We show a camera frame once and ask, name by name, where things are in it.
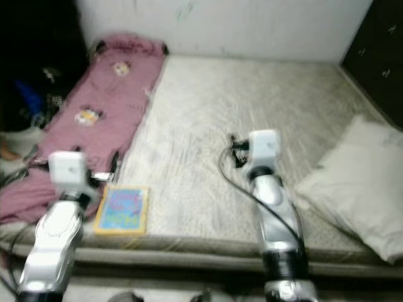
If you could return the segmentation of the robot leg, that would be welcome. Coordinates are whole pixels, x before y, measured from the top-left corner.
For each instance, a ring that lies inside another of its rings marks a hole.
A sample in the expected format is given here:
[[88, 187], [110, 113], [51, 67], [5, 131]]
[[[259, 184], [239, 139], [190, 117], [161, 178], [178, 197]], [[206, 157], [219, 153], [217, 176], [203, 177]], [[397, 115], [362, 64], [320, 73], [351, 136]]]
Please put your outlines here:
[[207, 288], [190, 299], [190, 302], [228, 302], [228, 296], [221, 291]]
[[106, 302], [144, 302], [144, 299], [135, 291], [121, 291], [110, 296]]

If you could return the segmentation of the dark clothes heap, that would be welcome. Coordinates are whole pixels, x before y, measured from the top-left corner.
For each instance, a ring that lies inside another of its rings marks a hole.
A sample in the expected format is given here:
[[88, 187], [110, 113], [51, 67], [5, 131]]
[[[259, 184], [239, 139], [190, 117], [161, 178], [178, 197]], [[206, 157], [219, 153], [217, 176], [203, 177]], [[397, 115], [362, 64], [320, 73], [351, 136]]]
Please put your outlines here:
[[88, 66], [75, 0], [1, 0], [0, 129], [20, 132], [31, 113], [17, 83], [66, 98]]

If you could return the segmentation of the colourful children's book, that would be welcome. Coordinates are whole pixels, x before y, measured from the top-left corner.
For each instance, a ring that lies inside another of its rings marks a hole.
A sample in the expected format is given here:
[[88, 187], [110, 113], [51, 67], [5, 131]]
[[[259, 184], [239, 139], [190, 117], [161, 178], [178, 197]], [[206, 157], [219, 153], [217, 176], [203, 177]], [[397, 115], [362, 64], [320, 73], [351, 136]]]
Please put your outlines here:
[[141, 236], [149, 221], [150, 189], [144, 185], [106, 185], [93, 221], [98, 235]]

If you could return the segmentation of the robot right leg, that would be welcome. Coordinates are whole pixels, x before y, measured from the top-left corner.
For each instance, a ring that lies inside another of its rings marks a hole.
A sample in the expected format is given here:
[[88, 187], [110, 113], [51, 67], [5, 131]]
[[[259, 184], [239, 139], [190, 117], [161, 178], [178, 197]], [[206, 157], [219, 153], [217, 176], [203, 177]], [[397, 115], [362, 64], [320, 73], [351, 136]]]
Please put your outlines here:
[[228, 302], [228, 296], [221, 291], [207, 288], [190, 299], [190, 302]]

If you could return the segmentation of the pink cartoon print blanket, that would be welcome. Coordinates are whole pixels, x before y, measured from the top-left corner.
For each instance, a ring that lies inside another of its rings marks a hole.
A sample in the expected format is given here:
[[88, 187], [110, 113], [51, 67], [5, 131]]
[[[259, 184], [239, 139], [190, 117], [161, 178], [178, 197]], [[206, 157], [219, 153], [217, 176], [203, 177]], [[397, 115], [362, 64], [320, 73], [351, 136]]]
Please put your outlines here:
[[34, 161], [79, 149], [89, 170], [109, 172], [113, 153], [124, 158], [165, 58], [165, 44], [150, 38], [117, 33], [99, 40], [89, 68], [44, 128], [37, 149], [25, 157], [26, 176], [0, 190], [1, 224], [35, 222], [57, 199], [51, 176], [35, 169]]

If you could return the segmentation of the dark tufted headboard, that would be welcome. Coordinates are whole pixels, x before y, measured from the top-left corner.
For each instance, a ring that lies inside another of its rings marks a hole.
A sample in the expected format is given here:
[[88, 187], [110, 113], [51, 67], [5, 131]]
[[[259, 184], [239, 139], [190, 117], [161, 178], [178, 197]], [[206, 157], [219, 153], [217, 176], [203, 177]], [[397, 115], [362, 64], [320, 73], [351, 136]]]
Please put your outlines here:
[[403, 0], [373, 0], [342, 66], [385, 117], [403, 128]]

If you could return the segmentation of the blue plastic item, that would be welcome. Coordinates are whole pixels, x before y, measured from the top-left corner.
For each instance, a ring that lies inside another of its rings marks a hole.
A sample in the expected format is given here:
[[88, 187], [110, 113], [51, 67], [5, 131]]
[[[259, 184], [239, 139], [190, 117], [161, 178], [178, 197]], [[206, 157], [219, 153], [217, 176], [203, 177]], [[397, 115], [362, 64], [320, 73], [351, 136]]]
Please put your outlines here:
[[42, 116], [44, 102], [40, 95], [26, 82], [15, 80], [14, 85], [23, 98], [31, 117]]

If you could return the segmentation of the white pillow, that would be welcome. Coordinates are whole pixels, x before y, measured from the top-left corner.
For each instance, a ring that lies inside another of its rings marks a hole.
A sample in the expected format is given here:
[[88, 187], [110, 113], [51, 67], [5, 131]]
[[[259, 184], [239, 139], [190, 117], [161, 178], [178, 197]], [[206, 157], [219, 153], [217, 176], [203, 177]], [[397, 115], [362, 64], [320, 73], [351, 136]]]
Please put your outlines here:
[[403, 264], [403, 131], [355, 116], [296, 191], [383, 261]]

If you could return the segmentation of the white quilted mattress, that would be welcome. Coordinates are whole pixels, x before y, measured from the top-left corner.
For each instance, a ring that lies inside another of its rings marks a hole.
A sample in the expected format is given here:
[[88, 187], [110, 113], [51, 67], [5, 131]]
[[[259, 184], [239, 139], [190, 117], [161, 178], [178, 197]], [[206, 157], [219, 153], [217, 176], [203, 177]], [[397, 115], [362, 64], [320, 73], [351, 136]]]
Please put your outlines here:
[[101, 236], [86, 225], [77, 264], [260, 271], [254, 203], [219, 173], [230, 136], [278, 130], [291, 189], [357, 115], [383, 123], [335, 65], [170, 57], [118, 176], [149, 189], [146, 233]]

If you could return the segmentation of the black white printed cloth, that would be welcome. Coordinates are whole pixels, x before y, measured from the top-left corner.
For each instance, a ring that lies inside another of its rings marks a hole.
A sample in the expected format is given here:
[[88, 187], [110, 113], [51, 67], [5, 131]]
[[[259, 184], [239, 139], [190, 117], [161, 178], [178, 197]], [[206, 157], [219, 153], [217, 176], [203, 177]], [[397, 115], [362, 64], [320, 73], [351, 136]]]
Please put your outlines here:
[[59, 93], [59, 85], [62, 83], [62, 73], [58, 69], [51, 67], [42, 67], [40, 71], [43, 75], [41, 89], [44, 95], [45, 115], [44, 124], [49, 124], [53, 115], [60, 109], [62, 97]]

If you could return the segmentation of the robot left leg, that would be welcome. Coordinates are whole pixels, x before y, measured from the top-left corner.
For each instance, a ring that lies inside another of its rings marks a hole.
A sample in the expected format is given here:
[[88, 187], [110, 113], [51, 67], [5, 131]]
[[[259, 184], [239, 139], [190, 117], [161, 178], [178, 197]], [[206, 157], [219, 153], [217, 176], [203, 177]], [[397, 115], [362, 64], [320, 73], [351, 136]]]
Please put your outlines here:
[[144, 302], [144, 299], [135, 291], [121, 291], [110, 296], [106, 302]]

